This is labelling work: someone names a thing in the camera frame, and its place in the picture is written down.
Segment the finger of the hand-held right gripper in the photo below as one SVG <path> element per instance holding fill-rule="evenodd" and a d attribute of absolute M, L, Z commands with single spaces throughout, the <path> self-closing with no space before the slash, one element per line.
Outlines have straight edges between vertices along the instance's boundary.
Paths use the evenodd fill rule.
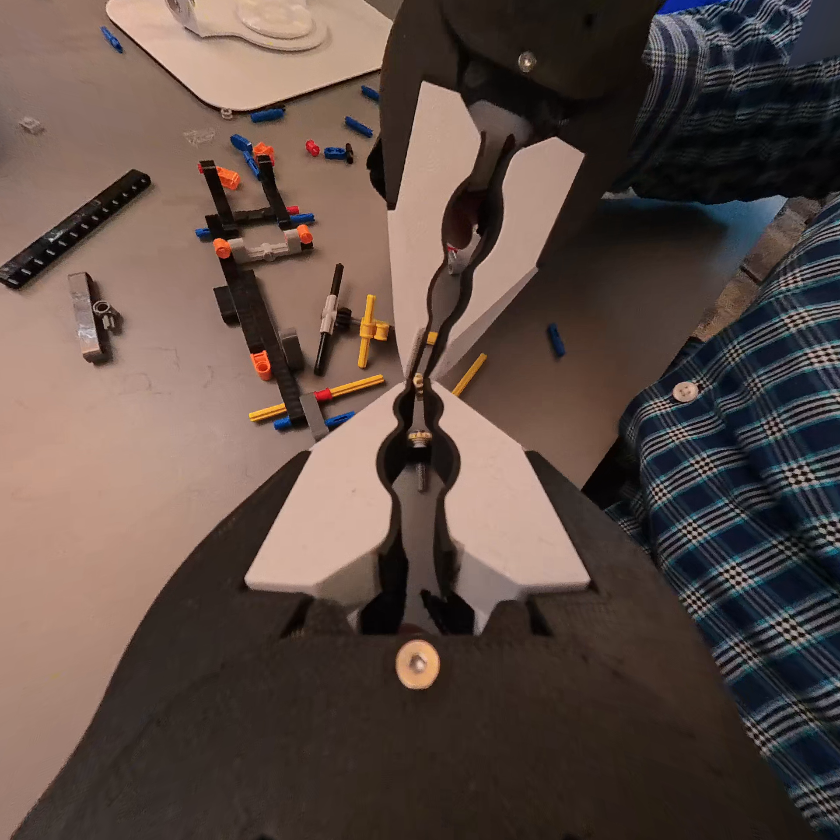
<path fill-rule="evenodd" d="M 436 380 L 504 312 L 538 271 L 538 260 L 568 197 L 585 154 L 550 138 L 517 151 L 500 182 L 500 200 L 460 273 L 469 299 L 450 328 L 431 371 Z"/>
<path fill-rule="evenodd" d="M 462 97 L 423 81 L 396 205 L 387 214 L 393 328 L 405 377 L 413 377 L 429 323 L 429 287 L 445 262 L 445 212 L 474 171 L 480 150 L 480 132 Z"/>

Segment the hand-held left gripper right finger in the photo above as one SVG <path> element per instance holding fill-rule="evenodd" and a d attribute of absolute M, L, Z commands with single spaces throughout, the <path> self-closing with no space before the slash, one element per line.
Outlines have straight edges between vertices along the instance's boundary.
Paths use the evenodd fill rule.
<path fill-rule="evenodd" d="M 586 590 L 591 576 L 526 450 L 441 385 L 425 407 L 443 484 L 437 587 L 454 629 L 483 629 L 501 602 Z"/>

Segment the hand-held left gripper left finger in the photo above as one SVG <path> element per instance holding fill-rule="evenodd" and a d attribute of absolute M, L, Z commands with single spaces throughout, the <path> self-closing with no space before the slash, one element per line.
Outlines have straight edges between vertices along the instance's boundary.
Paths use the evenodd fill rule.
<path fill-rule="evenodd" d="M 413 400 L 399 382 L 303 453 L 245 574 L 250 590 L 335 602 L 360 627 L 403 624 L 408 560 L 395 483 L 410 459 Z"/>

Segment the black lego frame with gear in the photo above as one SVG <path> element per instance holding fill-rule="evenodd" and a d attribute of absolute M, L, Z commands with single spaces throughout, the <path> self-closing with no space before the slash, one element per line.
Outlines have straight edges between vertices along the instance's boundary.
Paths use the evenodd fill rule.
<path fill-rule="evenodd" d="M 425 390 L 420 397 L 414 393 L 413 423 L 406 433 L 410 460 L 416 473 L 416 489 L 423 494 L 428 487 L 428 470 L 431 463 L 433 434 L 427 426 Z"/>

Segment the yellow lego axle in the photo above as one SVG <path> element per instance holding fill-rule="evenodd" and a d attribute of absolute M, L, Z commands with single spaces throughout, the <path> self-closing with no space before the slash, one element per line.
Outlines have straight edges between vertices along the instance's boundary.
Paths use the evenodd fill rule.
<path fill-rule="evenodd" d="M 475 379 L 478 372 L 481 370 L 483 365 L 487 362 L 487 355 L 485 353 L 481 353 L 478 358 L 476 358 L 475 362 L 468 368 L 468 370 L 462 375 L 460 380 L 457 382 L 455 387 L 452 389 L 453 396 L 461 397 L 465 391 L 465 389 L 469 386 L 469 384 Z"/>

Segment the person's right forearm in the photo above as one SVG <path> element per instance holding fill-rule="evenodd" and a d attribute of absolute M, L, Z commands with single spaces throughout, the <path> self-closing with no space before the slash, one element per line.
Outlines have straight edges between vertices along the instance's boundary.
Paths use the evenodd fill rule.
<path fill-rule="evenodd" d="M 651 22 L 652 76 L 609 193 L 722 204 L 839 189 L 839 64 L 791 67 L 810 1 L 713 3 Z"/>

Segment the black axle lego gear assembly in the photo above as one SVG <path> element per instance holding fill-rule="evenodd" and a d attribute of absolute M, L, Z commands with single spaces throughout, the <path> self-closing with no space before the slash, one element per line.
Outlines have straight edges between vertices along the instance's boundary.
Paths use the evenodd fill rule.
<path fill-rule="evenodd" d="M 315 375 L 323 375 L 329 360 L 329 348 L 336 332 L 348 332 L 357 328 L 360 335 L 360 353 L 358 367 L 365 369 L 370 357 L 371 344 L 374 341 L 386 342 L 392 325 L 375 316 L 375 295 L 366 298 L 362 317 L 356 318 L 350 308 L 339 305 L 340 289 L 344 266 L 337 263 L 334 267 L 329 294 L 324 302 L 319 325 L 319 344 L 313 366 Z"/>

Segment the black lego chassis assembly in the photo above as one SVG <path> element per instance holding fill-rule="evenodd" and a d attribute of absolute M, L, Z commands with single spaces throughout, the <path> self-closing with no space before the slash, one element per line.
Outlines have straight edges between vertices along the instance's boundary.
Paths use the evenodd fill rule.
<path fill-rule="evenodd" d="M 216 168 L 221 165 L 212 160 L 200 161 L 197 168 L 213 198 L 215 213 L 206 216 L 206 225 L 197 229 L 196 236 L 213 246 L 223 271 L 224 284 L 213 290 L 222 320 L 240 328 L 258 377 L 274 382 L 280 394 L 279 404 L 250 413 L 248 420 L 257 425 L 271 424 L 279 432 L 308 426 L 315 440 L 321 440 L 353 416 L 343 413 L 324 417 L 322 405 L 379 387 L 385 378 L 374 374 L 310 393 L 301 392 L 298 374 L 305 371 L 307 363 L 298 332 L 276 328 L 254 267 L 310 253 L 313 216 L 287 205 L 281 196 L 273 147 L 266 143 L 253 146 L 260 173 L 257 180 L 267 205 L 233 209 L 228 199 L 233 192 L 224 189 L 217 176 Z"/>

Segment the grey lego beam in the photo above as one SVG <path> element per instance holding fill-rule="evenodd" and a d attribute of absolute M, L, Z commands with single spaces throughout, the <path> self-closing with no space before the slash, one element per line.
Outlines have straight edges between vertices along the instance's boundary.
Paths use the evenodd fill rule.
<path fill-rule="evenodd" d="M 69 274 L 68 288 L 82 358 L 91 364 L 108 361 L 109 351 L 102 341 L 98 316 L 94 311 L 96 301 L 92 296 L 89 275 L 86 272 Z"/>

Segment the long black lego beam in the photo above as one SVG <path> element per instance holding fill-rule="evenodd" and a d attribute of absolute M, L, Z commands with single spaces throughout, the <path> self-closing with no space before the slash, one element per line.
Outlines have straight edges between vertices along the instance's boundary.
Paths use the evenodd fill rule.
<path fill-rule="evenodd" d="M 1 283 L 19 291 L 107 223 L 152 185 L 151 177 L 129 170 L 1 266 Z"/>

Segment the white table mat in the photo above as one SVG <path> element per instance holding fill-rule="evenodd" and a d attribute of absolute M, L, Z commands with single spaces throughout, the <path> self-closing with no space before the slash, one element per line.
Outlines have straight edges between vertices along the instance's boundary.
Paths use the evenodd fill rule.
<path fill-rule="evenodd" d="M 392 21 L 366 2 L 310 2 L 324 40 L 279 50 L 238 37 L 235 2 L 111 1 L 106 13 L 201 102 L 255 111 L 378 71 Z"/>

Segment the person's plaid shirt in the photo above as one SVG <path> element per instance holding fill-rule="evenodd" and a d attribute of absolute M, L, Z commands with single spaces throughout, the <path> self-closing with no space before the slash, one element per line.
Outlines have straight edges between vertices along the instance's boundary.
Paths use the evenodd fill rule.
<path fill-rule="evenodd" d="M 804 818 L 839 834 L 839 209 L 619 423 L 606 513 L 697 624 Z"/>

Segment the white plastic stand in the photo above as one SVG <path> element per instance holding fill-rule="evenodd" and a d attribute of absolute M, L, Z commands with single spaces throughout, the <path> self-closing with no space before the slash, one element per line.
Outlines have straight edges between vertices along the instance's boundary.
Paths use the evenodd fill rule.
<path fill-rule="evenodd" d="M 173 18 L 202 39 L 233 38 L 278 51 L 304 52 L 329 36 L 306 1 L 167 1 Z"/>

